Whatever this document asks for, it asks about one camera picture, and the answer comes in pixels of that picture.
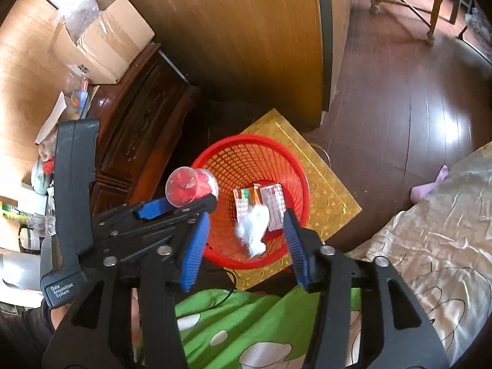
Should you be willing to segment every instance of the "black sleeve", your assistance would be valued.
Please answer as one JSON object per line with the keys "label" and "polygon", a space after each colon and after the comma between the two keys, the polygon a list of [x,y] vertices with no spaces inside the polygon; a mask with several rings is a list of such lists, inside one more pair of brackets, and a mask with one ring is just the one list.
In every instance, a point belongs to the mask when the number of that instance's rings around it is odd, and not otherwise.
{"label": "black sleeve", "polygon": [[41,368],[41,358],[53,333],[50,310],[44,300],[41,307],[21,315],[0,313],[0,366]]}

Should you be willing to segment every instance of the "cardboard packaging in basket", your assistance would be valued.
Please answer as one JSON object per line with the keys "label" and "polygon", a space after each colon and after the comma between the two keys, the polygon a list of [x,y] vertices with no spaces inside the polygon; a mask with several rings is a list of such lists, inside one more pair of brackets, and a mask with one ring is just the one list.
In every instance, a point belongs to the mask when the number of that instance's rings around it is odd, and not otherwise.
{"label": "cardboard packaging in basket", "polygon": [[59,21],[52,53],[77,75],[94,85],[118,83],[154,36],[153,30],[128,0],[96,0],[101,15],[78,40]]}

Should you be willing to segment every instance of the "cup with red contents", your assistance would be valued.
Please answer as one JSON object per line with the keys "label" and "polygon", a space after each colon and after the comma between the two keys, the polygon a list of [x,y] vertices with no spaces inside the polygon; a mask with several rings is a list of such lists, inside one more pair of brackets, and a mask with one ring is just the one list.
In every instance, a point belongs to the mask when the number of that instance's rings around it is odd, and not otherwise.
{"label": "cup with red contents", "polygon": [[182,207],[207,194],[218,198],[216,178],[206,169],[177,168],[166,182],[166,198],[174,207]]}

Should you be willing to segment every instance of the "carved wooden drawer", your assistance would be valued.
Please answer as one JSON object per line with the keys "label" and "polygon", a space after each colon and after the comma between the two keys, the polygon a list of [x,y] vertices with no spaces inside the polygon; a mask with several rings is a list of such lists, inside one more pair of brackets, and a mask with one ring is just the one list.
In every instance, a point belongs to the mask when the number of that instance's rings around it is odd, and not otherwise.
{"label": "carved wooden drawer", "polygon": [[159,46],[148,45],[117,85],[99,86],[91,101],[87,116],[101,121],[93,213],[152,198],[199,95],[159,54]]}

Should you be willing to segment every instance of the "blue rubber fingertip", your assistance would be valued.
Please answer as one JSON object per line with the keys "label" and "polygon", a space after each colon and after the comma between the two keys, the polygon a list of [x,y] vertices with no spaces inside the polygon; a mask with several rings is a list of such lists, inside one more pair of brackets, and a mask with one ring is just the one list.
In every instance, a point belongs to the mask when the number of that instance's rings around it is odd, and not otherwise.
{"label": "blue rubber fingertip", "polygon": [[288,212],[285,213],[285,240],[287,241],[289,253],[292,258],[292,266],[294,267],[294,274],[296,276],[297,284],[301,285],[306,290],[311,283],[309,280],[309,262],[306,253],[304,252],[304,248],[299,241],[299,234],[296,230],[297,227],[294,220],[296,219],[292,219]]}
{"label": "blue rubber fingertip", "polygon": [[157,200],[153,200],[149,203],[146,203],[142,209],[138,212],[138,217],[140,219],[154,219],[163,213],[169,212],[173,209],[173,207],[167,200],[167,198],[159,198]]}
{"label": "blue rubber fingertip", "polygon": [[204,212],[196,226],[195,234],[189,243],[181,265],[180,285],[185,293],[190,291],[198,277],[209,230],[210,218],[208,212]]}

